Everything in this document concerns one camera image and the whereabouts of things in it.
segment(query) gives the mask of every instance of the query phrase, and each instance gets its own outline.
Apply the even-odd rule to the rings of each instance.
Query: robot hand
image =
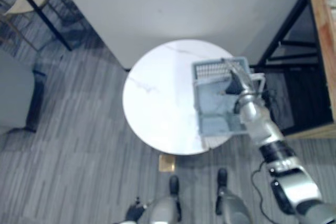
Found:
[[[296,215],[302,224],[336,223],[336,208],[322,201],[318,186],[271,120],[249,75],[230,62],[228,67],[238,87],[237,112],[274,178],[271,187],[279,208],[288,215]]]
[[[121,222],[120,224],[137,223],[149,205],[150,202],[143,205],[140,204],[140,199],[139,197],[137,197],[135,203],[131,204],[128,208],[125,216],[125,221]]]

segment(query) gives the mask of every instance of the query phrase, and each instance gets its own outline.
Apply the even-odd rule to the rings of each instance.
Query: robot leg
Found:
[[[252,220],[242,199],[227,189],[227,171],[219,169],[216,214],[222,215],[225,224],[251,224]]]
[[[150,216],[150,224],[176,224],[182,219],[177,176],[169,180],[170,196],[155,203]]]

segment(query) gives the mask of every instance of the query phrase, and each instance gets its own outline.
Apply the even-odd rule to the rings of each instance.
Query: white wall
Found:
[[[198,38],[256,63],[296,0],[74,0],[124,68],[166,41]]]

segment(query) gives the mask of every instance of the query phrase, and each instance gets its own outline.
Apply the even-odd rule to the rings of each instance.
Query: chair leg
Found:
[[[7,44],[10,44],[10,45],[14,45],[14,43],[8,39],[4,39],[3,37],[0,37],[0,41],[3,42],[3,43],[7,43]]]
[[[27,16],[27,14],[22,14],[22,16],[24,16],[29,22],[31,22],[31,18],[29,18],[28,16]]]
[[[6,20],[6,23],[7,23],[7,25],[9,25],[10,26],[10,28],[11,29],[13,29],[15,32],[16,32],[16,34],[21,38],[21,39],[23,39],[25,42],[27,42],[32,48],[34,48],[34,50],[35,51],[38,51],[37,49],[36,49],[36,47],[34,47],[34,45],[19,31],[19,29],[17,29],[16,28],[16,26],[14,26],[13,24],[12,24],[12,22],[10,22],[8,19]]]
[[[71,14],[74,16],[74,18],[76,18],[76,13],[71,9],[71,7],[64,0],[61,0],[61,2],[71,12]],[[86,30],[86,27],[85,27],[84,23],[80,19],[78,20],[78,22],[81,24],[81,26],[84,28],[84,30]]]
[[[0,0],[0,3],[1,3],[2,5],[5,5],[7,8],[10,8],[10,7],[11,7],[11,5],[10,5],[7,1],[5,1],[5,0]]]
[[[50,5],[49,3],[47,3],[47,5],[49,6],[49,8],[57,15],[57,17],[60,19],[60,20],[62,20],[62,21],[64,21],[64,19],[63,19],[63,17],[60,15],[60,13],[52,6],[52,5]]]

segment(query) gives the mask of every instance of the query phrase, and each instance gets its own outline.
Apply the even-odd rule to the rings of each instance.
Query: brass floor plate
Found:
[[[175,156],[161,154],[159,156],[159,172],[169,173],[175,171]]]

